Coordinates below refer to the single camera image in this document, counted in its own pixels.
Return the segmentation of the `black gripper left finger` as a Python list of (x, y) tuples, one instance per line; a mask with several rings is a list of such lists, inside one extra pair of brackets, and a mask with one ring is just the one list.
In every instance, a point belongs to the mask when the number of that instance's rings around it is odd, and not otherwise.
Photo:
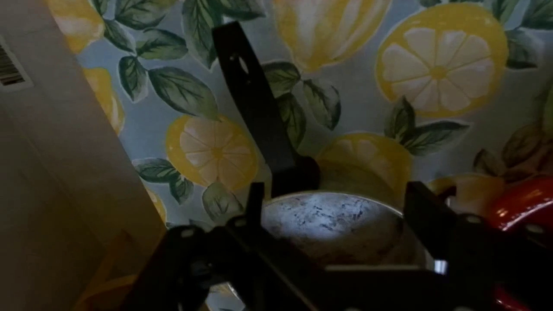
[(230, 283), (250, 311), (321, 311), (321, 271), (261, 226), (262, 195), (262, 185), (252, 183), (245, 214), (211, 232), (197, 225), (167, 230), (122, 311), (200, 311), (219, 283)]

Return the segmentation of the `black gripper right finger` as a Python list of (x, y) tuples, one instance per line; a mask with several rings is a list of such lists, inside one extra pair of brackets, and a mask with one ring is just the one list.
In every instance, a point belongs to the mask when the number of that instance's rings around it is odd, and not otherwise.
[(404, 223), (442, 273), (430, 270), (332, 271), (333, 311), (553, 311), (548, 235), (503, 232), (475, 214), (453, 213), (423, 183), (409, 181)]

